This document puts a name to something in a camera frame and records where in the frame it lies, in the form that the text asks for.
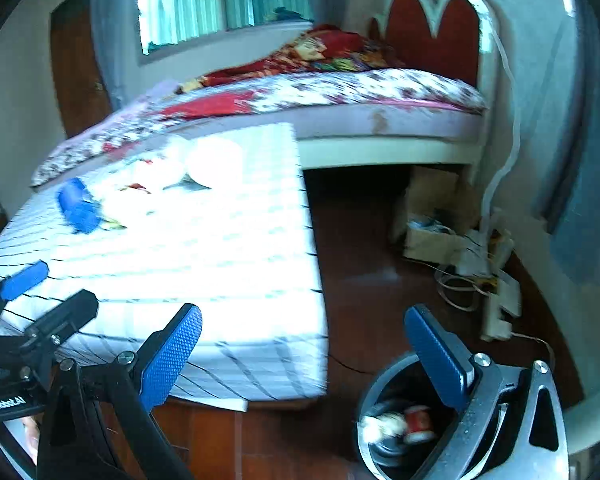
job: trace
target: red tile floor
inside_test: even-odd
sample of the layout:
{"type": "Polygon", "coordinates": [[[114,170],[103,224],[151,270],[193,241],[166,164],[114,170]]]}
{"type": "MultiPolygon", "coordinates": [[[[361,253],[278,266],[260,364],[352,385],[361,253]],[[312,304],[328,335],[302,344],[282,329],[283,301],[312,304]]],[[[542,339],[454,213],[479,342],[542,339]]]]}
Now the red tile floor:
{"type": "MultiPolygon", "coordinates": [[[[544,346],[533,341],[481,341],[480,313],[449,307],[437,294],[432,270],[401,259],[389,247],[387,228],[395,199],[408,182],[407,167],[307,171],[305,178],[333,356],[327,395],[301,410],[254,405],[233,413],[177,400],[156,409],[162,430],[198,480],[371,478],[354,452],[356,406],[374,374],[410,349],[402,315],[412,304],[427,304],[470,350],[486,352],[501,364],[548,358],[544,346]]],[[[564,339],[516,258],[508,270],[523,292],[523,317],[515,320],[514,330],[552,345],[558,392],[563,406],[571,406],[582,398],[582,388],[564,339]]],[[[110,410],[105,412],[122,462],[142,478],[110,410]]]]}

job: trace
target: white cable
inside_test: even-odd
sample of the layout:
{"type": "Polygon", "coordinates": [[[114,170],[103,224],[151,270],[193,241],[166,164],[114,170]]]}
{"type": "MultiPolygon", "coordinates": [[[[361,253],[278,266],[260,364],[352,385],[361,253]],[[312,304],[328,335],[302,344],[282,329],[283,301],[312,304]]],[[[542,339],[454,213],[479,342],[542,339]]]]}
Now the white cable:
{"type": "Polygon", "coordinates": [[[553,372],[555,370],[555,353],[554,349],[551,348],[551,345],[544,339],[540,339],[539,337],[533,337],[532,335],[519,334],[517,332],[511,332],[512,336],[521,337],[523,339],[531,339],[532,341],[537,341],[539,343],[544,344],[546,346],[547,351],[549,352],[549,369],[553,372]]]}
{"type": "Polygon", "coordinates": [[[416,264],[421,264],[421,265],[430,267],[431,269],[434,269],[436,272],[434,273],[433,277],[436,280],[436,290],[438,291],[438,294],[440,295],[440,297],[443,300],[445,300],[446,304],[449,304],[452,307],[457,308],[458,310],[462,310],[463,312],[474,312],[480,306],[480,301],[478,300],[479,296],[476,293],[484,295],[484,296],[487,295],[487,293],[484,292],[478,286],[478,283],[475,283],[474,280],[472,280],[471,278],[467,278],[465,276],[458,276],[457,274],[452,274],[451,272],[446,272],[446,269],[451,267],[450,265],[440,265],[440,266],[436,267],[436,266],[428,264],[427,262],[421,262],[419,260],[411,260],[410,258],[408,258],[408,260],[410,262],[414,262],[416,264]],[[469,285],[471,285],[471,286],[449,285],[448,282],[450,282],[451,280],[458,280],[460,282],[466,282],[466,283],[469,283],[469,285]],[[472,301],[472,304],[470,306],[458,305],[457,303],[454,303],[447,297],[445,290],[452,290],[454,292],[471,292],[474,295],[474,300],[472,301]]]}
{"type": "Polygon", "coordinates": [[[500,57],[502,58],[502,66],[504,68],[504,72],[507,74],[507,77],[511,81],[511,101],[513,106],[513,127],[512,127],[512,143],[511,143],[511,151],[509,152],[509,156],[505,161],[504,165],[496,171],[491,179],[489,185],[484,190],[484,194],[482,196],[482,204],[480,206],[480,241],[481,241],[481,249],[484,253],[484,257],[487,257],[487,246],[490,236],[490,220],[491,220],[491,202],[493,201],[493,196],[498,189],[498,186],[502,182],[502,180],[509,174],[518,160],[518,155],[520,154],[520,106],[518,105],[518,97],[516,95],[516,79],[513,76],[513,72],[511,71],[511,66],[509,65],[509,57],[507,57],[507,52],[504,50],[502,46],[502,42],[500,41],[500,37],[498,33],[492,28],[491,33],[493,39],[495,41],[496,46],[498,47],[498,51],[500,52],[500,57]]]}

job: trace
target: cardboard box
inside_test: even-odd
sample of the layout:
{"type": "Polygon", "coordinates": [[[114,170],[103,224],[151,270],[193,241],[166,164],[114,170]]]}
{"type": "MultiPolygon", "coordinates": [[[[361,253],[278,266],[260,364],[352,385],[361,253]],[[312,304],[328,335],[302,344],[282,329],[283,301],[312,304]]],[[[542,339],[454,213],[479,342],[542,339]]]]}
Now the cardboard box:
{"type": "Polygon", "coordinates": [[[409,187],[398,201],[390,237],[397,242],[404,236],[403,254],[407,258],[454,264],[466,246],[464,235],[479,218],[478,197],[458,174],[415,166],[409,187]],[[439,221],[448,232],[414,227],[423,219],[439,221]]]}

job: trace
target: screw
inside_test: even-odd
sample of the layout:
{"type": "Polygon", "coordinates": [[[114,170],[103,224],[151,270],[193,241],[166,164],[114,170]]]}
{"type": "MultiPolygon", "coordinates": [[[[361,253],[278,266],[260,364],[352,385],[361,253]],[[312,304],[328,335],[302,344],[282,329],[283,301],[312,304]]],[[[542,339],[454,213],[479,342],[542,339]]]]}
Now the screw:
{"type": "Polygon", "coordinates": [[[60,363],[60,369],[63,372],[68,372],[73,367],[74,367],[74,360],[73,359],[62,359],[62,362],[60,363]]]}
{"type": "Polygon", "coordinates": [[[491,364],[491,358],[487,354],[480,352],[474,355],[474,362],[478,366],[487,367],[491,364]]]}
{"type": "Polygon", "coordinates": [[[125,350],[117,357],[118,364],[121,365],[129,365],[136,358],[136,354],[134,354],[131,350],[125,350]]]}
{"type": "Polygon", "coordinates": [[[20,378],[23,381],[28,381],[31,378],[31,368],[29,368],[28,366],[23,366],[20,369],[20,378]]]}
{"type": "Polygon", "coordinates": [[[549,371],[549,367],[544,361],[534,361],[534,368],[541,374],[545,374],[549,371]]]}

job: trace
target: trash can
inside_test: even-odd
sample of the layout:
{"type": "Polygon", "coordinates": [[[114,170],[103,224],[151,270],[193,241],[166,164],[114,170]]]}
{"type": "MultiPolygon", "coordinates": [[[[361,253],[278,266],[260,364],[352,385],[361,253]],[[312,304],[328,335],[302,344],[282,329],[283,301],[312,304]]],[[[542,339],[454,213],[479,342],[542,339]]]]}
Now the trash can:
{"type": "Polygon", "coordinates": [[[442,404],[415,353],[405,354],[382,372],[362,397],[358,410],[355,439],[366,468],[383,480],[408,480],[430,455],[437,440],[422,444],[405,444],[402,437],[386,438],[368,444],[360,422],[364,416],[403,412],[410,406],[428,406],[434,432],[441,436],[456,415],[442,404]]]}

